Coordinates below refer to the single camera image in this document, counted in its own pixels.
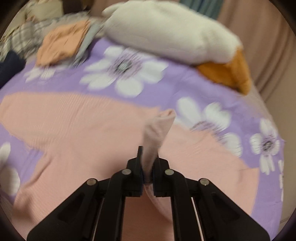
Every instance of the purple blanket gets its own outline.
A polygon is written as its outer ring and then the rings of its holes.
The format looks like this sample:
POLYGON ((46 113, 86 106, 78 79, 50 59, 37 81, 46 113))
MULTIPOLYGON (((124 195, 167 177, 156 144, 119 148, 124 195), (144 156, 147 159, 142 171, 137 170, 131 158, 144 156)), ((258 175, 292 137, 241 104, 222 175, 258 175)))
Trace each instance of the purple blanket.
MULTIPOLYGON (((19 91, 78 92, 175 109, 177 122, 193 131, 210 129, 246 165, 260 168, 252 217, 271 238, 277 234, 283 200, 284 142, 269 120, 253 117, 252 109, 237 92, 212 83, 194 68, 101 39, 93 43, 89 59, 77 68, 27 65, 0 90, 0 98, 19 91)), ((0 132, 0 145, 11 147, 5 171, 0 172, 1 194, 13 202, 19 184, 3 188, 7 173, 18 175, 21 184, 26 182, 42 153, 25 147, 2 126, 0 132)))

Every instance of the checkered blanket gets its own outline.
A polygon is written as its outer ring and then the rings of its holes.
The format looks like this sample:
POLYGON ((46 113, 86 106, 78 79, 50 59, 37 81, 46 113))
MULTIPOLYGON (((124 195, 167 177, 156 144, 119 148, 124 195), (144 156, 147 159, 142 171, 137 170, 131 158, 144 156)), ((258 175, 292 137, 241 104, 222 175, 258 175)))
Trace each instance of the checkered blanket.
POLYGON ((87 16, 87 12, 66 14, 59 18, 47 19, 38 23, 26 22, 11 31, 0 40, 0 61, 3 61, 10 50, 15 51, 21 58, 27 59, 36 53, 43 41, 43 30, 61 20, 72 21, 75 18, 87 16))

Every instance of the teal curtain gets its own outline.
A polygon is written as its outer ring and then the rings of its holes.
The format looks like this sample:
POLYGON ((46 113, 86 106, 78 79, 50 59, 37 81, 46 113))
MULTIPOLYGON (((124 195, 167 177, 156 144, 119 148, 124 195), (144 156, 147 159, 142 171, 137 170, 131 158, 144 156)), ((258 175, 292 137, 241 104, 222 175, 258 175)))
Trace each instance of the teal curtain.
POLYGON ((180 3, 210 18, 217 19, 223 0, 180 0, 180 3))

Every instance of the stuffed animal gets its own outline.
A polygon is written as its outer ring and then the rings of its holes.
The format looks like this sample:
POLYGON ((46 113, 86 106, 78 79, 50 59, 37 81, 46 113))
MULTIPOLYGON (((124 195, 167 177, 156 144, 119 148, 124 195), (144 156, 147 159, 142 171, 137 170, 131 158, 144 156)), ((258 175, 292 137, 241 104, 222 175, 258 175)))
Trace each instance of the stuffed animal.
POLYGON ((249 68, 239 38, 219 22, 170 1, 129 0, 106 8, 114 41, 193 65, 215 83, 246 95, 249 68))

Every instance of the metal screw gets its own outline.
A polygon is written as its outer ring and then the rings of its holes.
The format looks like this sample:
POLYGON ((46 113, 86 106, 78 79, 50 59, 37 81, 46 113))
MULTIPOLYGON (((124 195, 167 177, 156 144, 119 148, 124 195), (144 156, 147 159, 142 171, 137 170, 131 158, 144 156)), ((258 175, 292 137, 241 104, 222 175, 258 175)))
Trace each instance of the metal screw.
POLYGON ((122 172, 123 175, 130 175, 131 174, 130 169, 123 169, 121 172, 122 172))
POLYGON ((89 186, 95 185, 96 184, 96 179, 94 179, 94 178, 88 179, 86 184, 89 185, 89 186))
POLYGON ((206 179, 206 178, 202 178, 202 179, 200 180, 200 183, 201 183, 202 185, 206 186, 206 185, 209 185, 210 181, 209 181, 208 179, 206 179))
POLYGON ((174 171, 172 169, 166 169, 165 174, 168 175, 168 176, 171 176, 171 175, 174 174, 174 171))

